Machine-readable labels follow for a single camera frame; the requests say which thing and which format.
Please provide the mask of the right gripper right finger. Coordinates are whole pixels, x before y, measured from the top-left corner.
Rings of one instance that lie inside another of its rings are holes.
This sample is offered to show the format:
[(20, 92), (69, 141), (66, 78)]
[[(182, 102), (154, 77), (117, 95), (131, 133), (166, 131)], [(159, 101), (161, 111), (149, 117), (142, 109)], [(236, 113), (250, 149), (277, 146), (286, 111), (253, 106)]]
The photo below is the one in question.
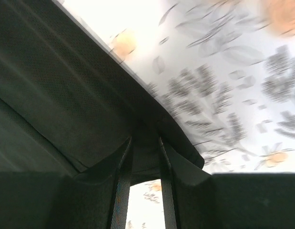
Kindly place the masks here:
[(211, 175), (160, 139), (159, 166), (167, 229), (221, 229)]

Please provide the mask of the black t shirt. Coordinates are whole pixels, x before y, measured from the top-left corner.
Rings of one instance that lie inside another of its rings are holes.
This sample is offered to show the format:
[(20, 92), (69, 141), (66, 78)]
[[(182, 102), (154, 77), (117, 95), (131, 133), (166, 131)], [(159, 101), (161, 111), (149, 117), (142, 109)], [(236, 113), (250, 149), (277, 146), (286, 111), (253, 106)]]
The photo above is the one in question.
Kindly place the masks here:
[(159, 138), (204, 160), (173, 117), (51, 0), (0, 0), (0, 172), (74, 176), (134, 141), (132, 184), (159, 177)]

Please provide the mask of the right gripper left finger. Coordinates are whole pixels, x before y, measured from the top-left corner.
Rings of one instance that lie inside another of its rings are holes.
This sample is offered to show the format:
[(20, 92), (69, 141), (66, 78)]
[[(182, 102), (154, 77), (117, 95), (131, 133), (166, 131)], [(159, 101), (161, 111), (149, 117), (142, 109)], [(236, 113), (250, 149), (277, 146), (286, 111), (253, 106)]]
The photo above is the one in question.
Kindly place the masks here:
[(49, 218), (51, 229), (123, 229), (132, 174), (132, 139), (111, 155), (64, 178)]

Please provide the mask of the floral table mat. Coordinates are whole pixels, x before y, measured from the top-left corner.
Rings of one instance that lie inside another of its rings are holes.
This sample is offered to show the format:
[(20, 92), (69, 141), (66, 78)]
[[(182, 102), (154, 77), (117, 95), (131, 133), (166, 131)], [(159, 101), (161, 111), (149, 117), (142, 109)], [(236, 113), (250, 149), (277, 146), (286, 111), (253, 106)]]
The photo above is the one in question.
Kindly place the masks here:
[(222, 228), (295, 229), (295, 0), (61, 0), (181, 125), (228, 201)]

